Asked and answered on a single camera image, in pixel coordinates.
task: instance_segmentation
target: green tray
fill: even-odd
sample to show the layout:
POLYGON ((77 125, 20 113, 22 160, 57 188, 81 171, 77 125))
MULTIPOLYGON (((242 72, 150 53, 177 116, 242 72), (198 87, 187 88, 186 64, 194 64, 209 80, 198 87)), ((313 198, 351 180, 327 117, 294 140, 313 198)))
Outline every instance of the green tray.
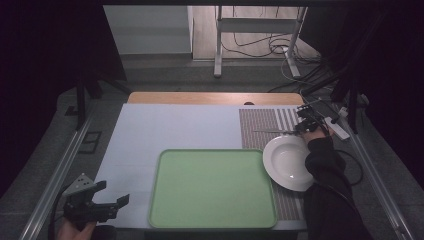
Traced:
POLYGON ((262 151, 166 150, 150 208, 157 228, 270 228, 277 221, 262 151))

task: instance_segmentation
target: metal frame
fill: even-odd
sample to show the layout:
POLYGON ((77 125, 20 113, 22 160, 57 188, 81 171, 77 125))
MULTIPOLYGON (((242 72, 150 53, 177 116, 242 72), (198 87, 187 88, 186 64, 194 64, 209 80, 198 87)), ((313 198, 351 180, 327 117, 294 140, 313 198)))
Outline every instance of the metal frame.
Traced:
POLYGON ((252 18, 222 18, 222 6, 218 7, 216 19, 217 40, 215 53, 214 76, 222 75, 222 43, 223 32, 235 33, 291 33, 290 44, 284 48, 284 54, 290 67, 293 78, 299 78, 300 73, 293 58, 293 49, 302 27, 306 7, 300 7, 296 19, 252 19, 252 18))
POLYGON ((353 133, 346 119, 340 118, 340 122, 343 128, 346 129, 346 131, 351 136, 351 143, 353 145, 353 149, 355 149, 356 154, 361 160, 365 174, 368 177, 371 186, 373 187, 374 192, 377 195, 377 198, 380 200, 380 203, 383 206, 387 217, 390 223, 392 224, 393 229, 395 230, 396 235, 399 239, 415 239, 411 230, 409 229, 408 224, 406 223, 405 218, 403 217, 402 212, 400 211, 398 205, 393 199, 393 196, 390 194, 389 190, 381 179, 380 174, 378 173, 377 168, 374 166, 372 159, 369 156, 366 148, 364 147, 364 144, 362 143, 360 137, 357 134, 353 133))
POLYGON ((71 167, 75 155, 78 152, 78 148, 81 145, 85 133, 87 132, 87 129, 91 124, 95 106, 96 102, 94 101, 94 103, 90 106, 87 120, 82 125, 81 129, 76 131, 72 136, 72 139, 68 144, 65 153, 63 154, 55 171, 53 172, 52 177, 47 183, 46 188, 44 189, 40 200, 38 200, 38 203, 35 206, 35 209, 32 212, 31 217, 29 218, 19 239, 37 239, 37 236, 40 233, 41 228, 43 227, 44 221, 46 220, 47 215, 50 209, 52 208, 55 196, 58 194, 60 188, 62 187, 63 181, 65 180, 65 177, 68 174, 68 170, 71 167))

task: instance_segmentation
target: white table surface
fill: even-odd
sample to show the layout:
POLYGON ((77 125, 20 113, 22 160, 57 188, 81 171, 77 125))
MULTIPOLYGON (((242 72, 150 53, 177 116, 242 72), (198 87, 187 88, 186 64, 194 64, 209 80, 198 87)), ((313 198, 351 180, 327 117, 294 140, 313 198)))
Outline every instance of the white table surface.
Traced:
MULTIPOLYGON (((106 224, 150 229, 150 200, 156 165, 166 149, 241 149, 239 109, 277 106, 124 104, 95 182, 106 180, 95 203, 129 204, 106 224)), ((303 221, 277 223, 278 229, 304 229, 303 221)))

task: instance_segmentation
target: white wall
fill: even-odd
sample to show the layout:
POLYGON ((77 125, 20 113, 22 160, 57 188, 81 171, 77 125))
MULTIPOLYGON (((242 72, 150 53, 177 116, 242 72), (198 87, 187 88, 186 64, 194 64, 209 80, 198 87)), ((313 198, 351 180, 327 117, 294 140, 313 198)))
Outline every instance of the white wall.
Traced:
POLYGON ((191 6, 104 6, 120 54, 191 53, 191 6))

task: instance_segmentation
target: wooden table edge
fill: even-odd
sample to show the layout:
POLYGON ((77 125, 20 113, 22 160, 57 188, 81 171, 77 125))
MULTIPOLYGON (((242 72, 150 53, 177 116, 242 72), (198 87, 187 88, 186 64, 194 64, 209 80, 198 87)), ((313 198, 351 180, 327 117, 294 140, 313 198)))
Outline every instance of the wooden table edge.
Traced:
POLYGON ((211 105, 302 105, 298 93, 133 92, 127 103, 211 105))

